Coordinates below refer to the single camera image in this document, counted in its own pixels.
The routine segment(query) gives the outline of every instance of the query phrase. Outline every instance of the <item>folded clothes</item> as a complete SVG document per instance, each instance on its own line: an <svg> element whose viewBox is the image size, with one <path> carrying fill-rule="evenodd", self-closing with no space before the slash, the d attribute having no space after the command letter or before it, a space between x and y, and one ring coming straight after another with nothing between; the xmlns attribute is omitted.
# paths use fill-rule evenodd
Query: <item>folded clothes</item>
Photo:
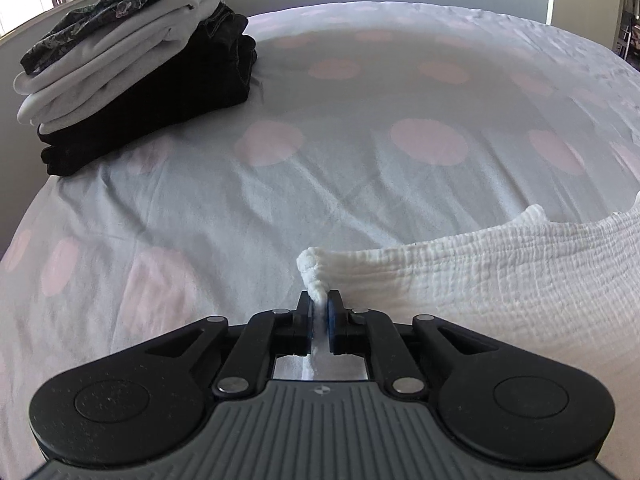
<svg viewBox="0 0 640 480"><path fill-rule="evenodd" d="M638 478L640 194L629 212L599 222L549 222L539 205L525 214L382 250L309 248L298 269L315 315L326 316L326 292L336 288L350 308L409 324L433 314L594 375L616 403L598 460L619 478Z"/></svg>
<svg viewBox="0 0 640 480"><path fill-rule="evenodd" d="M220 4L187 46L94 115L49 134L42 152L47 173L67 176L89 162L164 126L244 102L257 58L243 36L248 20ZM171 99L158 106L158 91Z"/></svg>
<svg viewBox="0 0 640 480"><path fill-rule="evenodd" d="M96 113L180 52L198 22L211 15L220 1L162 0L113 30L87 38L33 78L51 78L49 71L67 72L27 96L18 120L42 124L41 131L50 133ZM19 75L14 86L24 82Z"/></svg>
<svg viewBox="0 0 640 480"><path fill-rule="evenodd" d="M99 28L126 20L156 1L98 0L90 6L74 9L22 56L20 64L27 74L40 73Z"/></svg>

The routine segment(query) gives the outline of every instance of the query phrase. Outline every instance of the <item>bed sheet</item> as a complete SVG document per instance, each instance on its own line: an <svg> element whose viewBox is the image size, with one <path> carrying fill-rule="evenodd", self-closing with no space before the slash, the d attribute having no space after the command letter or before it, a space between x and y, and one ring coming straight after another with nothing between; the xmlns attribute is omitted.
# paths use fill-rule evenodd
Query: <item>bed sheet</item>
<svg viewBox="0 0 640 480"><path fill-rule="evenodd" d="M0 264L4 480L42 461L27 409L47 378L210 314L293 308L309 246L430 240L534 203L596 221L640 189L640 73L565 31L359 2L247 33L245 104L49 179L25 214Z"/></svg>

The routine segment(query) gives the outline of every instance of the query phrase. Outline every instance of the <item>white towel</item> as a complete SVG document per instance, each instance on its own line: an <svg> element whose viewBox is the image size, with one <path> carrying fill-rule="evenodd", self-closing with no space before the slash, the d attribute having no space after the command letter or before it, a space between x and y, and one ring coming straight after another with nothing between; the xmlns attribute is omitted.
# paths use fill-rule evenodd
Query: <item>white towel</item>
<svg viewBox="0 0 640 480"><path fill-rule="evenodd" d="M43 123L47 134L96 113L180 52L221 1L161 0L86 38L40 74L18 74L15 91L28 94L18 120Z"/></svg>
<svg viewBox="0 0 640 480"><path fill-rule="evenodd" d="M616 403L598 458L622 480L640 478L640 194L599 222L553 223L533 206L515 222L431 242L309 248L298 269L316 316L336 288L348 308L403 323L434 314L594 375Z"/></svg>

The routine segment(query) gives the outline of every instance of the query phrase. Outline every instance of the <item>black pants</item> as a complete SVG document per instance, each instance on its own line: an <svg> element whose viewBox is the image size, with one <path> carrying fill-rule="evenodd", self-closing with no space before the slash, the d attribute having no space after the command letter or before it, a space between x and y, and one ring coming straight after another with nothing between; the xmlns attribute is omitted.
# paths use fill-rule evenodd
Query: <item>black pants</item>
<svg viewBox="0 0 640 480"><path fill-rule="evenodd" d="M111 103L72 126L38 134L50 144L42 151L47 173L71 175L160 128L246 101L257 59L254 39L242 35L246 25L220 4L182 51Z"/></svg>

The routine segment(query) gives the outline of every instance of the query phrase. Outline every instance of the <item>camouflage patterned garment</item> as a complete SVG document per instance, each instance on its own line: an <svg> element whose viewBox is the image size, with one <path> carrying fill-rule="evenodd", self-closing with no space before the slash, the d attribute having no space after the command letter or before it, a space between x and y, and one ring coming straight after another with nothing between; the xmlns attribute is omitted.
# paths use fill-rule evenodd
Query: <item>camouflage patterned garment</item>
<svg viewBox="0 0 640 480"><path fill-rule="evenodd" d="M28 75L38 74L98 28L118 20L126 20L156 1L158 0L99 0L93 5L71 10L22 56L20 64Z"/></svg>

